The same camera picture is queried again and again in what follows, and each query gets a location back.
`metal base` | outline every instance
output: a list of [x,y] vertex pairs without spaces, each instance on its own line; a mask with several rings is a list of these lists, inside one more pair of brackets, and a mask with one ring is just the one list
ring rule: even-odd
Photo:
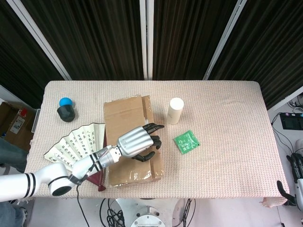
[[172,215],[179,199],[116,199],[125,226],[172,227]]

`brown cardboard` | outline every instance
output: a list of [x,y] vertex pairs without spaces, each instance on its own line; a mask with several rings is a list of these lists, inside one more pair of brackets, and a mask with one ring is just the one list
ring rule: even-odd
[[[4,139],[25,151],[29,151],[29,143],[33,138],[31,128],[34,122],[35,114],[32,111],[27,110],[26,115],[21,116],[18,114],[20,111],[8,103],[2,103],[0,105],[0,112],[1,128],[2,130],[6,130],[6,136]],[[13,131],[16,132],[16,130],[12,130],[12,127],[17,119],[22,119],[24,122],[17,133],[14,133]]]
[[[118,137],[135,127],[153,122],[149,96],[135,96],[104,103],[107,144],[116,145]],[[109,167],[109,184],[120,186],[130,183],[149,182],[163,175],[162,160],[159,152],[146,162],[131,158],[120,158]]]

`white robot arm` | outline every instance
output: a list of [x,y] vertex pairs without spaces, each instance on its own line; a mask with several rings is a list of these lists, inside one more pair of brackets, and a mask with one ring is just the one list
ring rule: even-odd
[[0,202],[34,196],[41,183],[48,185],[51,195],[63,195],[75,185],[81,185],[89,175],[118,162],[121,156],[147,161],[155,153],[152,151],[146,156],[140,153],[150,146],[160,148],[160,138],[150,134],[161,128],[164,126],[150,123],[131,130],[118,138],[116,146],[109,145],[77,161],[71,175],[63,164],[54,163],[35,173],[0,176]]

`green packet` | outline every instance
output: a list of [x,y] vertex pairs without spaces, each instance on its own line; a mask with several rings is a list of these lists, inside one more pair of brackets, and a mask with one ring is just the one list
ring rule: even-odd
[[199,141],[194,136],[191,130],[188,130],[184,134],[177,136],[176,138],[174,138],[174,141],[182,155],[200,146]]

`blue cap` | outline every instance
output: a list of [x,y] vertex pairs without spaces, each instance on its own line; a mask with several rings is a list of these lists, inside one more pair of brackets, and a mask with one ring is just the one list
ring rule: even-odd
[[60,99],[59,106],[63,106],[63,105],[72,105],[71,99],[67,97]]

